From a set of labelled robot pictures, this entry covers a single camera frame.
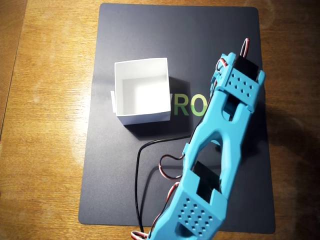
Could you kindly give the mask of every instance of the cardboard box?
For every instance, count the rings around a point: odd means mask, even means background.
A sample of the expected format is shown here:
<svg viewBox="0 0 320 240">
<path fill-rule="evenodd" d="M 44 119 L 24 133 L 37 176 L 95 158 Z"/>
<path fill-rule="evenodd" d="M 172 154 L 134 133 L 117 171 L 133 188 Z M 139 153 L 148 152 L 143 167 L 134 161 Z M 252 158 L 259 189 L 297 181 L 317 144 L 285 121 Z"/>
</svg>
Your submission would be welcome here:
<svg viewBox="0 0 320 240">
<path fill-rule="evenodd" d="M 115 112 L 123 125 L 169 121 L 167 58 L 116 62 Z"/>
</svg>

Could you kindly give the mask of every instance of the black cable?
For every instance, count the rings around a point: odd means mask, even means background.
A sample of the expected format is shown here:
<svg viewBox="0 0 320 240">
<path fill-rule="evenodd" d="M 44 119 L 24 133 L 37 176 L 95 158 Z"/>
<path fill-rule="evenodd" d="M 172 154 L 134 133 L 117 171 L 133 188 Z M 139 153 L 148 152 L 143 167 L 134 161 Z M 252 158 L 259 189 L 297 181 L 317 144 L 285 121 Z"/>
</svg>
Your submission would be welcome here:
<svg viewBox="0 0 320 240">
<path fill-rule="evenodd" d="M 180 140 L 180 139 L 187 139 L 187 138 L 190 138 L 190 140 L 189 140 L 189 144 L 190 144 L 190 142 L 192 140 L 192 137 L 194 136 L 194 133 L 195 133 L 197 127 L 203 121 L 203 119 L 204 119 L 204 117 L 205 117 L 205 115 L 207 113 L 207 110 L 209 108 L 209 104 L 211 102 L 212 96 L 213 96 L 213 94 L 211 95 L 211 97 L 209 99 L 208 106 L 207 106 L 204 114 L 202 115 L 202 117 L 201 117 L 200 121 L 198 122 L 198 124 L 195 126 L 195 128 L 194 128 L 194 130 L 193 130 L 191 135 L 185 135 L 185 136 L 178 136 L 178 137 L 171 137 L 171 138 L 153 140 L 153 141 L 149 141 L 149 142 L 145 143 L 144 145 L 142 145 L 142 147 L 140 147 L 140 149 L 138 151 L 138 155 L 136 157 L 135 178 L 134 178 L 134 201 L 135 201 L 136 217 L 138 219 L 138 224 L 139 224 L 139 227 L 140 227 L 140 231 L 142 233 L 144 233 L 145 231 L 144 231 L 144 226 L 142 224 L 142 218 L 141 218 L 140 213 L 139 213 L 139 205 L 138 205 L 138 171 L 139 171 L 140 155 L 141 155 L 142 150 L 145 149 L 148 146 L 153 145 L 153 144 L 170 142 L 170 141 L 175 141 L 175 140 Z"/>
<path fill-rule="evenodd" d="M 164 143 L 164 142 L 169 142 L 169 141 L 175 141 L 175 140 L 180 140 L 180 139 L 187 139 L 187 138 L 190 138 L 190 135 L 149 141 L 146 144 L 144 144 L 142 147 L 140 147 L 140 149 L 138 151 L 138 155 L 137 155 L 137 158 L 136 158 L 136 166 L 135 166 L 135 179 L 134 179 L 134 198 L 135 199 L 134 200 L 135 200 L 136 216 L 138 218 L 140 231 L 142 233 L 144 233 L 144 227 L 142 225 L 142 219 L 141 219 L 141 216 L 140 216 L 140 213 L 139 213 L 139 206 L 138 206 L 138 171 L 139 171 L 139 162 L 140 162 L 141 152 L 142 152 L 143 149 L 145 149 L 146 147 L 151 146 L 153 144 Z"/>
</svg>

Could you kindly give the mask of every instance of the wooden table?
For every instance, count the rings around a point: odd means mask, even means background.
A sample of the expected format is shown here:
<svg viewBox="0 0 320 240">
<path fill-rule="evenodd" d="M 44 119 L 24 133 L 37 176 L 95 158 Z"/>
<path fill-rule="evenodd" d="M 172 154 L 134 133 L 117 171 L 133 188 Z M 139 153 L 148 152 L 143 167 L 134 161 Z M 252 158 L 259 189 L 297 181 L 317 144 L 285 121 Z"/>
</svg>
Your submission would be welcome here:
<svg viewBox="0 0 320 240">
<path fill-rule="evenodd" d="M 133 2 L 258 8 L 276 231 L 215 239 L 320 239 L 319 1 Z M 0 2 L 0 35 L 12 34 L 0 36 L 11 49 L 0 56 L 3 112 L 13 72 L 0 142 L 0 239 L 130 239 L 137 227 L 78 222 L 102 2 L 29 0 L 22 24 L 25 3 Z M 16 15 L 5 25 L 7 11 Z"/>
</svg>

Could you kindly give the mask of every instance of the blue plastic frame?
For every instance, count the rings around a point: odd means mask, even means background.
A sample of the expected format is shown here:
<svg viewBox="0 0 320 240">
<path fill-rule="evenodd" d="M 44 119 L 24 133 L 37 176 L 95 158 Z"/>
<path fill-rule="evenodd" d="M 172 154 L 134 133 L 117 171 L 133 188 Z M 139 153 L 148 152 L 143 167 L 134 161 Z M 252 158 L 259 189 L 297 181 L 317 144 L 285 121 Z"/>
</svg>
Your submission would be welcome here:
<svg viewBox="0 0 320 240">
<path fill-rule="evenodd" d="M 241 145 L 266 75 L 261 70 L 254 81 L 233 67 L 236 59 L 233 52 L 221 57 L 227 67 L 219 63 L 221 71 L 213 74 L 211 102 L 190 144 L 184 147 L 183 176 L 170 206 L 157 221 L 151 240 L 211 240 L 226 218 L 228 199 L 241 160 Z M 240 100 L 231 121 L 224 111 L 229 94 Z M 214 189 L 208 203 L 197 195 L 200 177 L 192 169 L 199 152 L 210 142 L 223 147 L 220 191 Z"/>
</svg>

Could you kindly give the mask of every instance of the red wire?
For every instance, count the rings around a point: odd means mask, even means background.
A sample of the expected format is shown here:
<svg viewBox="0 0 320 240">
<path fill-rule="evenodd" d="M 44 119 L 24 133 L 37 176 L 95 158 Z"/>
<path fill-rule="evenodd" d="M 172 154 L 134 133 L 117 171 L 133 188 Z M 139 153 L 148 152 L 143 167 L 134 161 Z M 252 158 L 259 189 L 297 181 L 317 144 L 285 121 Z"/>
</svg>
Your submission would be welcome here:
<svg viewBox="0 0 320 240">
<path fill-rule="evenodd" d="M 158 164 L 158 166 L 159 166 L 159 171 L 160 171 L 160 173 L 162 174 L 162 176 L 164 176 L 166 179 L 172 180 L 172 181 L 180 179 L 180 178 L 182 177 L 182 175 L 172 177 L 172 176 L 169 176 L 168 174 L 166 174 L 166 173 L 164 172 L 162 166 L 161 166 L 161 162 L 162 162 L 162 160 L 163 160 L 164 158 L 171 158 L 171 159 L 174 159 L 174 160 L 182 160 L 184 157 L 185 157 L 185 155 L 182 155 L 181 157 L 174 157 L 174 156 L 169 155 L 169 154 L 163 155 L 163 156 L 160 158 L 160 161 L 159 161 L 159 164 Z"/>
</svg>

